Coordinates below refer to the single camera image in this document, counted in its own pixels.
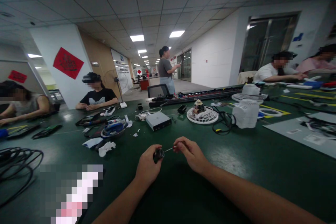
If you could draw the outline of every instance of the white t-shirt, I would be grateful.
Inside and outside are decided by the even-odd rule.
[[[293,68],[284,68],[283,71],[285,72],[285,75],[293,75],[297,73]],[[272,63],[268,63],[265,66],[262,66],[255,74],[253,81],[254,82],[259,82],[259,81],[264,81],[264,79],[278,75],[278,70],[275,69],[272,65]]]

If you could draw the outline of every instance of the workbench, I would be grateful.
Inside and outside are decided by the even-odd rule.
[[[336,92],[289,90],[290,93],[285,94],[283,88],[268,87],[263,93],[294,97],[296,99],[280,99],[306,106],[310,104],[300,100],[302,93],[329,98],[336,95]],[[19,146],[41,150],[44,152],[42,165],[64,167],[64,172],[69,172],[69,165],[81,167],[86,164],[102,164],[106,169],[103,183],[94,190],[93,203],[82,218],[84,224],[91,223],[127,187],[135,176],[139,157],[150,145],[161,144],[166,150],[171,148],[175,139],[180,136],[197,142],[212,164],[279,194],[326,222],[336,221],[336,160],[263,127],[301,116],[296,108],[265,101],[263,106],[290,114],[264,118],[259,120],[253,129],[236,127],[228,135],[220,136],[212,131],[212,125],[194,124],[187,119],[186,114],[177,114],[180,104],[162,107],[162,112],[170,118],[173,117],[176,123],[172,122],[171,126],[153,132],[145,121],[134,121],[134,116],[141,112],[138,111],[137,104],[142,103],[144,111],[149,109],[150,100],[129,101],[127,108],[120,108],[114,112],[113,115],[122,118],[128,115],[129,120],[133,121],[133,126],[127,128],[120,137],[113,139],[117,145],[116,149],[107,152],[104,158],[99,157],[94,150],[82,146],[87,138],[82,133],[84,128],[75,126],[75,122],[91,112],[79,110],[60,111],[43,119],[44,124],[63,124],[60,130],[47,138],[31,139],[37,130],[21,139],[1,140],[0,149]],[[204,104],[209,106],[212,102],[205,100]],[[188,110],[193,103],[186,105]],[[231,112],[232,107],[221,107],[220,110]],[[45,198],[44,194],[52,195],[56,191],[40,191],[40,185],[44,182],[41,181],[38,170],[35,171],[35,176],[36,181],[26,191],[0,209],[2,223],[40,223],[40,218],[46,215],[40,207],[40,203],[44,204],[40,199]],[[13,188],[16,183],[18,182],[13,180],[6,186]],[[0,195],[5,191],[6,187],[2,186]],[[43,221],[50,223],[50,217],[44,217]],[[130,220],[130,223],[158,222],[250,223],[221,192],[189,168],[181,153],[176,154],[172,151],[166,153],[156,181],[148,189]]]

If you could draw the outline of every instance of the man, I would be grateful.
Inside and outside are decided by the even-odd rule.
[[[160,62],[159,62],[159,75],[160,84],[166,84],[169,94],[173,95],[175,93],[175,85],[173,80],[173,72],[181,66],[181,64],[176,64],[171,66],[170,61],[170,50],[168,46],[162,47],[159,50]]]
[[[272,62],[261,67],[255,74],[254,82],[283,82],[290,80],[301,81],[308,76],[300,72],[295,71],[292,68],[286,68],[287,63],[293,59],[293,53],[288,51],[282,51],[274,54]]]
[[[205,158],[197,143],[180,137],[175,140],[174,146],[176,146],[174,152],[181,151],[193,171],[212,183],[253,223],[324,223],[279,195],[212,165]],[[160,172],[162,159],[155,164],[153,154],[157,148],[161,147],[161,145],[152,145],[141,155],[134,180],[97,217],[93,224],[127,224],[129,222],[142,196]],[[186,209],[177,209],[177,211],[186,211]]]

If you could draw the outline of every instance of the red banner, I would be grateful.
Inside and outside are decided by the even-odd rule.
[[[23,73],[12,70],[10,75],[8,76],[8,79],[11,79],[13,81],[17,81],[20,83],[24,83],[27,79],[27,75],[24,75]]]
[[[69,77],[76,79],[83,64],[83,61],[61,47],[56,55],[53,66]]]

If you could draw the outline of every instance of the pink shirt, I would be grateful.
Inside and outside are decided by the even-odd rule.
[[[296,68],[296,71],[305,73],[315,69],[336,69],[336,66],[324,60],[318,61],[313,58],[308,58],[302,61],[302,63]]]

